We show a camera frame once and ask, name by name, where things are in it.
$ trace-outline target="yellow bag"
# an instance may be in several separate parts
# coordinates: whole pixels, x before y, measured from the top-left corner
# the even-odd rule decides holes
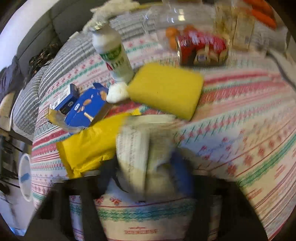
[[[69,178],[78,178],[83,172],[95,170],[101,161],[116,154],[116,136],[130,113],[118,114],[58,142],[57,149]]]

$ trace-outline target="small blue box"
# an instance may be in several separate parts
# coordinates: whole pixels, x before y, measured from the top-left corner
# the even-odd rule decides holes
[[[67,125],[88,127],[100,112],[105,111],[108,89],[99,83],[93,85],[95,89],[86,90],[66,116]]]
[[[79,93],[77,91],[76,85],[69,84],[67,88],[59,93],[58,99],[49,105],[50,109],[60,111],[62,114],[66,115],[76,103],[79,98]]]

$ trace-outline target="fluffy white fabric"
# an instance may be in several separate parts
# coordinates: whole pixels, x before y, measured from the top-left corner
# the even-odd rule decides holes
[[[106,101],[113,104],[129,98],[127,87],[124,82],[118,82],[110,86]]]
[[[83,33],[89,32],[90,27],[96,25],[97,21],[108,20],[111,17],[117,16],[125,11],[135,9],[140,4],[132,0],[109,0],[103,6],[91,9],[93,17],[83,27]]]

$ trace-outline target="white bottle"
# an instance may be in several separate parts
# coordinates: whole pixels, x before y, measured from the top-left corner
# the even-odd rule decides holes
[[[120,34],[104,21],[97,22],[92,32],[92,44],[106,62],[113,79],[117,82],[129,83],[134,76],[134,71],[121,42]]]

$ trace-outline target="barcode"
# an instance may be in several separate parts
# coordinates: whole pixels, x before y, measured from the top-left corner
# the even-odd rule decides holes
[[[54,110],[57,107],[58,104],[59,104],[59,99],[57,99],[55,102],[51,103],[49,105],[49,108]]]
[[[59,101],[62,102],[68,95],[68,92],[64,93],[62,96],[60,96]]]

